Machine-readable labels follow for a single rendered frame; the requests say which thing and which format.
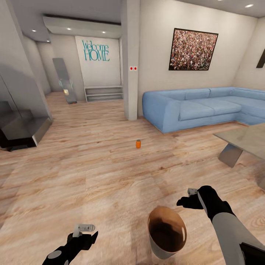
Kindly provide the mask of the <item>trash can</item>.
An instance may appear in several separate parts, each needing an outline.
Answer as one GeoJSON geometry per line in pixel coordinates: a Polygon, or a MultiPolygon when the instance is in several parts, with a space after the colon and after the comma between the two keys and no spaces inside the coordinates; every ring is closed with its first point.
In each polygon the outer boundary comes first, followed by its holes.
{"type": "Polygon", "coordinates": [[[159,206],[149,214],[148,232],[152,251],[160,259],[167,259],[181,251],[187,242],[184,221],[176,211],[166,206],[159,206]]]}

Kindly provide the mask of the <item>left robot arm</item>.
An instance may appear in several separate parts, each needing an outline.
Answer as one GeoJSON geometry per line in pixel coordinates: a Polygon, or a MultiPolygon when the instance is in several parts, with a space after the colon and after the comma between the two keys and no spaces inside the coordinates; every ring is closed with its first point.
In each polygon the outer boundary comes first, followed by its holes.
{"type": "Polygon", "coordinates": [[[98,231],[92,236],[91,234],[82,234],[82,232],[94,230],[95,225],[76,224],[74,232],[67,236],[67,244],[49,253],[42,265],[69,265],[80,250],[89,250],[98,236],[98,231]]]}

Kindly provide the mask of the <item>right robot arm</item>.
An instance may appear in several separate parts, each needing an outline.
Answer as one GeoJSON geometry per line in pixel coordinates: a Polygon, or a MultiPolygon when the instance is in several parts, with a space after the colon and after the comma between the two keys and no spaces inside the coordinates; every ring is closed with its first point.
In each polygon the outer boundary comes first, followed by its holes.
{"type": "Polygon", "coordinates": [[[204,209],[215,229],[226,265],[265,265],[263,245],[235,216],[227,201],[222,201],[211,186],[188,188],[177,206],[204,209]]]}

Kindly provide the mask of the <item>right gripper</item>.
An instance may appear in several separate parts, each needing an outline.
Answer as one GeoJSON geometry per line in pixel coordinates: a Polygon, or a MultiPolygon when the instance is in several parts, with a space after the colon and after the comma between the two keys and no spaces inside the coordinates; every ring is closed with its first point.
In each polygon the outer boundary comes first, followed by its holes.
{"type": "Polygon", "coordinates": [[[177,206],[183,206],[183,208],[190,208],[190,209],[204,209],[203,207],[198,206],[193,199],[193,196],[185,197],[183,196],[180,200],[177,202],[177,206]]]}

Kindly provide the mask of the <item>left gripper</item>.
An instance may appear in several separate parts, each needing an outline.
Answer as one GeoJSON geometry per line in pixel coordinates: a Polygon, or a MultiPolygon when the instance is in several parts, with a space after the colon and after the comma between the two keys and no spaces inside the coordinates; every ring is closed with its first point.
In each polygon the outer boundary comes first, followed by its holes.
{"type": "Polygon", "coordinates": [[[95,243],[96,238],[98,236],[98,231],[94,233],[92,236],[91,234],[82,234],[81,236],[78,237],[73,237],[74,233],[68,234],[67,238],[67,244],[72,243],[75,246],[76,249],[76,254],[79,253],[80,250],[89,250],[91,245],[95,243]]]}

